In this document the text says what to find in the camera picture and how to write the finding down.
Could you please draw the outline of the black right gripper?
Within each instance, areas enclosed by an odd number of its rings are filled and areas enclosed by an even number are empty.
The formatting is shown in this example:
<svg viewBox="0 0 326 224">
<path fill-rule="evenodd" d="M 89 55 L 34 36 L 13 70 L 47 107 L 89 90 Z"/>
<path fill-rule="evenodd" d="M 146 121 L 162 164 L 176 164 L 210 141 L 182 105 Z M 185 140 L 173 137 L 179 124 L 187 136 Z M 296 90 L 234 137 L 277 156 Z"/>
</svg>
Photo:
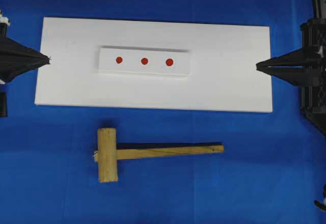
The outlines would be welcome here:
<svg viewBox="0 0 326 224">
<path fill-rule="evenodd" d="M 302 87 L 303 112 L 325 114 L 325 19 L 311 18 L 300 29 L 302 48 L 258 62 L 256 69 L 293 86 Z"/>
</svg>

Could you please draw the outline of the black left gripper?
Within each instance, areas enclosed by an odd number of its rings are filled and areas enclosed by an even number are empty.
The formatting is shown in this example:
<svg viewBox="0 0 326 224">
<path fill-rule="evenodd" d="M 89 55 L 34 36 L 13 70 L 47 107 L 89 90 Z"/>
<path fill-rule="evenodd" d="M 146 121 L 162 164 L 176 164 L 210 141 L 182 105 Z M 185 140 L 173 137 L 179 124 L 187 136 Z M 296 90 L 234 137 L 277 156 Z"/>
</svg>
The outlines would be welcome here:
<svg viewBox="0 0 326 224">
<path fill-rule="evenodd" d="M 1 80 L 3 82 L 11 82 L 23 73 L 50 64 L 48 56 L 6 37 L 9 26 L 10 20 L 8 17 L 4 17 L 0 10 L 1 59 L 22 62 L 29 60 L 31 63 L 1 62 Z"/>
</svg>

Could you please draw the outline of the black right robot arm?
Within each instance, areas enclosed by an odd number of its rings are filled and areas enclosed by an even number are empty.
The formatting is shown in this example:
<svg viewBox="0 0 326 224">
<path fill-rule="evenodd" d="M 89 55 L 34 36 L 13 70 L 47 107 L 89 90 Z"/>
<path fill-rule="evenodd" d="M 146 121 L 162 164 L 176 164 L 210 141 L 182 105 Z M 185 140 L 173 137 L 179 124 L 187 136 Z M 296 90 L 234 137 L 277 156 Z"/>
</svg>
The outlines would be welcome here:
<svg viewBox="0 0 326 224">
<path fill-rule="evenodd" d="M 312 0 L 314 17 L 301 24 L 302 48 L 256 64 L 256 69 L 302 88 L 301 111 L 325 114 L 325 0 Z"/>
</svg>

